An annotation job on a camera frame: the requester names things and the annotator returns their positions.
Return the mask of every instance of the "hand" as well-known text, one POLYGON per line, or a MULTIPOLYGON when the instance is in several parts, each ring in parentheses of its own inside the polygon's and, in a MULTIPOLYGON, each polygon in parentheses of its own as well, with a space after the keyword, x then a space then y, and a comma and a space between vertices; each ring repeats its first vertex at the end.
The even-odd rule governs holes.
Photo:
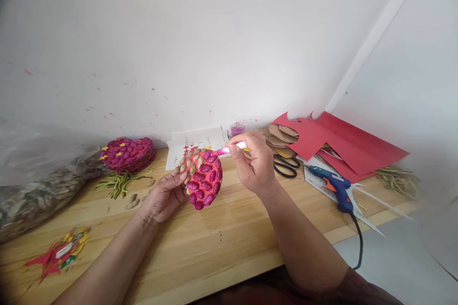
POLYGON ((259 197, 270 197, 280 184, 275 178, 273 153, 267 146, 265 137, 258 131, 250 131, 234 136, 226 146, 234 159, 237 174, 242 184, 259 197), (251 161, 235 144, 247 141, 251 161))
POLYGON ((139 211, 146 223, 162 223, 177 209, 186 196, 183 184, 186 176, 171 172, 157 182, 139 211))

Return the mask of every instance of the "brown sleeve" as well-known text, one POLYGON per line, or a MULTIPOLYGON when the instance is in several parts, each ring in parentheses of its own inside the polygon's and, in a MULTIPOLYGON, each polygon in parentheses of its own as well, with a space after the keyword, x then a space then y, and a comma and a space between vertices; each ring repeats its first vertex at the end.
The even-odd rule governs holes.
POLYGON ((289 293, 296 304, 355 304, 355 305, 403 305, 399 300, 378 286, 367 282, 352 268, 348 268, 342 283, 333 291, 317 294, 298 287, 286 280, 282 291, 289 293))

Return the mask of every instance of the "blue glue gun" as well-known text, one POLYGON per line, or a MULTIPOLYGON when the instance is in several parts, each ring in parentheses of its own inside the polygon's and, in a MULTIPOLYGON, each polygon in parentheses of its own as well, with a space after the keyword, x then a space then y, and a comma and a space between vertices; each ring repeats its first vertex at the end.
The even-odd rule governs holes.
POLYGON ((350 180, 316 166, 304 166, 309 168, 309 171, 313 175, 326 181, 327 184, 325 188, 335 193, 337 197, 337 208, 341 212, 349 214, 353 212, 353 204, 347 194, 347 189, 352 185, 350 180))

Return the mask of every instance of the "heart-shaped craft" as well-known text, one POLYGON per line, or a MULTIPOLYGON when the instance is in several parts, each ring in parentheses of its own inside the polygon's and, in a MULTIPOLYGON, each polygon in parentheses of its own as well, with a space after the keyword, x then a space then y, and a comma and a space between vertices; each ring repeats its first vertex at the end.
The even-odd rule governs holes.
POLYGON ((219 193, 223 170, 221 161, 213 150, 196 149, 178 163, 177 173, 187 173, 185 184, 189 202, 196 210, 209 206, 219 193))
POLYGON ((100 159, 108 169, 122 174, 145 169, 156 158, 153 141, 149 138, 130 140, 120 137, 111 141, 100 152, 100 159))

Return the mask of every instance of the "white floor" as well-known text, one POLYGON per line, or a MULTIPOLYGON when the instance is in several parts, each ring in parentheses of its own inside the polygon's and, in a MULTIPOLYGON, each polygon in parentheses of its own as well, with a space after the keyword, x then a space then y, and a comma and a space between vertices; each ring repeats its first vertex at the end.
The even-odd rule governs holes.
MULTIPOLYGON (((424 249, 416 223, 399 218, 379 229, 386 238, 373 230, 363 234, 360 275, 406 305, 458 304, 458 283, 424 249)), ((340 242, 335 248, 350 266, 356 265, 358 237, 340 242)))

